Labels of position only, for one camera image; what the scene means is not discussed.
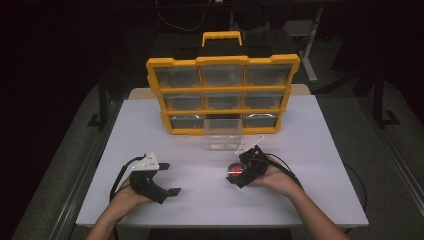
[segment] floor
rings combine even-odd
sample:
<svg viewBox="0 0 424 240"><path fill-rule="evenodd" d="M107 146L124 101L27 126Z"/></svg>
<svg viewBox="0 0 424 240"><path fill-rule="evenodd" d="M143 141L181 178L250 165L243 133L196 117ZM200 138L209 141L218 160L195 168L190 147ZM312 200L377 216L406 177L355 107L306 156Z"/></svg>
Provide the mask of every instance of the floor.
<svg viewBox="0 0 424 240"><path fill-rule="evenodd" d="M331 70L340 43L317 40L310 61L318 83L309 83L302 70L293 83L316 90L343 76ZM348 235L352 239L423 239L419 187L424 186L424 126L401 93L386 83L384 108L393 111L401 124L379 128L371 117L372 93L355 97L352 88L356 81L316 96L370 222L367 227L349 230ZM13 239L83 239L88 233L88 228L74 222L120 106L119 101L109 105L109 121L103 131L87 126L99 112L97 94L96 86L82 102ZM146 239L149 233L148 229L124 227L118 231L120 239ZM310 239L303 228L291 231L295 240Z"/></svg>

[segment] white table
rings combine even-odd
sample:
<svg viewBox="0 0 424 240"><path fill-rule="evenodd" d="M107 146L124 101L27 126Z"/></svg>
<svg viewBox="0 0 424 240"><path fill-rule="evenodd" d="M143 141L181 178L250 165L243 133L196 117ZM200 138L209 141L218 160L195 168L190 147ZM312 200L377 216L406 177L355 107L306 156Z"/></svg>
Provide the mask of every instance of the white table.
<svg viewBox="0 0 424 240"><path fill-rule="evenodd" d="M171 167L154 180L180 194L161 205L140 206L120 224L165 227L292 227L302 224L283 196L261 187L239 189L226 179L233 151L208 151L201 136L169 135L156 99L126 100L76 221L91 226L108 204L109 191L130 159L155 152ZM264 152L284 159L307 194L340 227L368 225L314 96L291 96L277 134L266 134ZM244 136L248 140L258 136Z"/></svg>

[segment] organizer handle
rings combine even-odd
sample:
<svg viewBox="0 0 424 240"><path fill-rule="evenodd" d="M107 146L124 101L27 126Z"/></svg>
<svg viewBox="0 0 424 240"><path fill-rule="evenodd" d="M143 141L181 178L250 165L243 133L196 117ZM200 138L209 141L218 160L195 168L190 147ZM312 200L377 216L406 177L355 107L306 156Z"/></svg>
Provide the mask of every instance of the organizer handle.
<svg viewBox="0 0 424 240"><path fill-rule="evenodd" d="M202 47L205 46L206 39L226 39L237 38L241 46L241 35L239 31L225 31L225 32L205 32L203 33Z"/></svg>

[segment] plastic drawer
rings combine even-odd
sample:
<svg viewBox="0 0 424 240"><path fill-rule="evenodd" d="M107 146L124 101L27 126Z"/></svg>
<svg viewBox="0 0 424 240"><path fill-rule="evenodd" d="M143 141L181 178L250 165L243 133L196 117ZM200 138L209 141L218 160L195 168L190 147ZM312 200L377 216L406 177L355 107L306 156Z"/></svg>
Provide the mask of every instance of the plastic drawer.
<svg viewBox="0 0 424 240"><path fill-rule="evenodd" d="M242 84L243 66L209 65L200 67L205 86L239 86Z"/></svg>
<svg viewBox="0 0 424 240"><path fill-rule="evenodd" d="M204 141L210 150L235 150L242 141L240 114L206 115Z"/></svg>
<svg viewBox="0 0 424 240"><path fill-rule="evenodd" d="M203 98L206 109L238 109L241 108L241 92L204 93Z"/></svg>
<svg viewBox="0 0 424 240"><path fill-rule="evenodd" d="M275 113L243 114L243 127L275 127L278 115Z"/></svg>
<svg viewBox="0 0 424 240"><path fill-rule="evenodd" d="M169 120L174 129L203 128L204 124L203 115L170 115Z"/></svg>
<svg viewBox="0 0 424 240"><path fill-rule="evenodd" d="M168 110L201 110L200 93L165 93L163 98Z"/></svg>
<svg viewBox="0 0 424 240"><path fill-rule="evenodd" d="M245 92L244 107L249 109L279 108L283 91Z"/></svg>
<svg viewBox="0 0 424 240"><path fill-rule="evenodd" d="M159 84L163 88L198 87L199 70L197 67L155 68Z"/></svg>
<svg viewBox="0 0 424 240"><path fill-rule="evenodd" d="M246 66L246 84L256 86L286 84L291 67L291 64Z"/></svg>

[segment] cable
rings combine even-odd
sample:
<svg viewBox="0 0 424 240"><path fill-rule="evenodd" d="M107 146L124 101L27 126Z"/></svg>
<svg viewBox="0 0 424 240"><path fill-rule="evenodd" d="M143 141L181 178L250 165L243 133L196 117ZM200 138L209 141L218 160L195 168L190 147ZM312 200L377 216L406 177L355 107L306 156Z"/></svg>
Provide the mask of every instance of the cable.
<svg viewBox="0 0 424 240"><path fill-rule="evenodd" d="M362 179L359 177L359 175L358 175L358 173L356 173L356 171L355 170L353 170L353 168L351 167L351 166L349 166L347 163L345 163L345 162L343 162L342 161L342 163L343 163L343 165L347 168L347 169L349 169L352 173L353 173L353 175L355 175L355 177L358 179L358 181L359 181L359 184L361 185L361 188L362 188L362 193L363 193L363 195L364 195L364 203L363 203L363 205L362 205L362 209L364 210L364 212L366 211L366 209L367 209L367 205L368 205L368 194L367 194L367 189L365 188L365 184L364 184L364 182L362 181ZM350 231L352 231L352 229L353 228L349 228L349 229L347 229L344 233L349 233Z"/></svg>
<svg viewBox="0 0 424 240"><path fill-rule="evenodd" d="M131 184L126 185L125 187L120 188L118 191L116 191L116 188L118 187L119 182L121 182L122 176L124 175L125 171L127 170L128 166L135 162L135 161L140 161L143 158L146 157L146 154L144 154L143 157L136 157L131 159L127 164L125 164L124 166L122 166L121 171L119 171L118 176L116 177L115 182L113 183L113 187L110 190L110 194L109 194L109 202L112 201L113 197L115 196L116 193L118 193L119 191L121 191L122 189L130 186ZM118 230L116 229L116 226L113 228L113 236L115 237L115 240L119 240L119 236L118 236Z"/></svg>
<svg viewBox="0 0 424 240"><path fill-rule="evenodd" d="M278 160L280 160L286 167L287 167L287 169L290 171L290 172L293 172L291 169L290 169L290 167L289 167L289 165L287 165L287 163L286 162L284 162L283 161L283 159L281 159L281 158L279 158L278 156L276 156L276 155L274 155L274 154L272 154L272 153L264 153L265 155L269 155L269 156L272 156L272 157L275 157L275 158L277 158Z"/></svg>
<svg viewBox="0 0 424 240"><path fill-rule="evenodd" d="M122 188L118 189L118 191L116 191L115 195L116 195L117 193L119 193L120 191L122 191L123 189L125 189L125 188L129 187L129 186L131 186L131 184L128 184L127 186L125 186L125 187L122 187Z"/></svg>
<svg viewBox="0 0 424 240"><path fill-rule="evenodd" d="M183 27L176 26L176 25L173 25L173 24L168 23L165 19L163 19L162 15L160 15L159 12L158 12L158 17L162 20L163 23L165 23L166 25L168 25L170 27L177 28L177 29L180 29L180 30L183 30L183 31L186 31L186 32L192 32L192 31L195 31L195 30L199 29L203 25L203 22L205 21L205 13L206 12L203 11L202 20L199 23L199 25L197 25L197 27L192 28L192 29L186 29L186 28L183 28Z"/></svg>
<svg viewBox="0 0 424 240"><path fill-rule="evenodd" d="M248 160L249 161L256 161L256 162L264 162L264 163L267 163L267 164L269 164L273 167L278 168L283 173L285 173L287 176L289 176L297 185L299 185L299 187L301 187L303 189L303 186L300 183L299 179L296 177L296 174L294 174L294 172L292 172L291 170L284 168L281 164L278 164L278 163L271 161L271 160L263 160L263 159L258 159L258 158L249 158Z"/></svg>

